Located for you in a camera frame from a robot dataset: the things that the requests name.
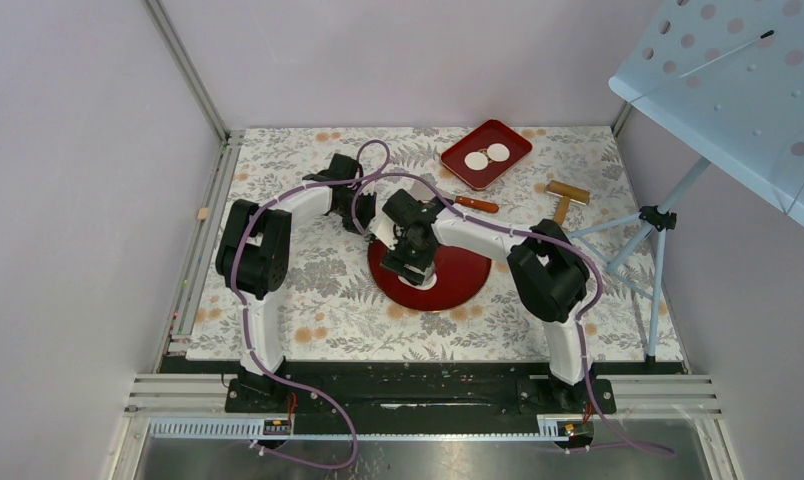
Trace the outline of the white dough ball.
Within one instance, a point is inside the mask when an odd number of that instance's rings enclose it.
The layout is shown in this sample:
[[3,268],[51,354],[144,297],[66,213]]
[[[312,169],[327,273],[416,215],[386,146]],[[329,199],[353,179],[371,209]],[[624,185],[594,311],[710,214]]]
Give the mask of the white dough ball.
[[409,286],[418,290],[430,290],[437,283],[437,273],[434,268],[430,268],[425,274],[424,279],[420,284],[414,284],[410,281],[407,282]]

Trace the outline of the round red tray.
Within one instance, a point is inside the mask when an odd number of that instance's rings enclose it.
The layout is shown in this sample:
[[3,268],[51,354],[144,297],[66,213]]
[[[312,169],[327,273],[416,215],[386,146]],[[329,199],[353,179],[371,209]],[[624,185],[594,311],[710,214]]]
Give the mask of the round red tray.
[[378,288],[402,307],[437,312],[451,310],[474,297],[490,274],[491,260],[458,247],[441,246],[434,259],[435,279],[423,286],[411,286],[380,263],[387,252],[380,241],[367,250],[370,272]]

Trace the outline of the wooden double-ended roller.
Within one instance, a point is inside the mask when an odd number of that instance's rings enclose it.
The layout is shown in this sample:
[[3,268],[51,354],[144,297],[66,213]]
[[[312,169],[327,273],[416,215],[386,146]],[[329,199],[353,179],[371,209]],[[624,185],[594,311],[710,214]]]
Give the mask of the wooden double-ended roller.
[[588,190],[556,180],[552,180],[547,184],[546,192],[558,198],[555,214],[553,216],[553,221],[558,225],[564,223],[572,204],[587,205],[590,200],[590,192]]

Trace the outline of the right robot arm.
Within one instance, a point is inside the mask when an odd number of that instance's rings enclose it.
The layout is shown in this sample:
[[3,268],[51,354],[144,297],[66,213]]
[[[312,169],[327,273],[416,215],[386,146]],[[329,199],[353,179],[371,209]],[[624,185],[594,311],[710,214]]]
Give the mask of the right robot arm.
[[400,189],[370,222],[370,271],[395,303],[420,311],[461,306],[485,285],[493,264],[507,266],[521,304],[544,327],[553,402],[575,412],[591,398],[575,309],[590,272],[560,225],[542,220],[528,231],[489,222],[436,196]]

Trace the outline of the scraper with orange handle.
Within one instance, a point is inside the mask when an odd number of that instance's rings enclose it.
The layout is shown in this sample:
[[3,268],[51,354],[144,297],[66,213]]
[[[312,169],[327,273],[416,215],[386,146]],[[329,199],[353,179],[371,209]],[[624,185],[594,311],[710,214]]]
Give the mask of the scraper with orange handle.
[[409,189],[409,193],[414,199],[423,203],[430,202],[436,199],[437,197],[442,197],[447,201],[449,201],[450,203],[459,204],[464,207],[472,208],[487,213],[497,213],[499,211],[499,206],[495,203],[480,199],[474,199],[462,195],[457,195],[439,188],[437,188],[436,192],[434,192],[422,183],[414,184]]

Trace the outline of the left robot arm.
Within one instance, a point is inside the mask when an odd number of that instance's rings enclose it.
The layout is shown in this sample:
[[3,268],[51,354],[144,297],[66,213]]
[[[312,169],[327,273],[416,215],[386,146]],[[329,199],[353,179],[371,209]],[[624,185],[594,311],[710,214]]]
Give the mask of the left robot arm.
[[335,154],[326,169],[305,176],[299,186],[265,204],[238,199],[230,208],[215,269],[240,301],[244,352],[237,378],[263,410],[279,409],[288,397],[286,381],[274,374],[285,363],[278,313],[292,232],[329,214],[339,216],[348,232],[367,226],[375,215],[376,196],[356,193],[363,178],[357,159]]

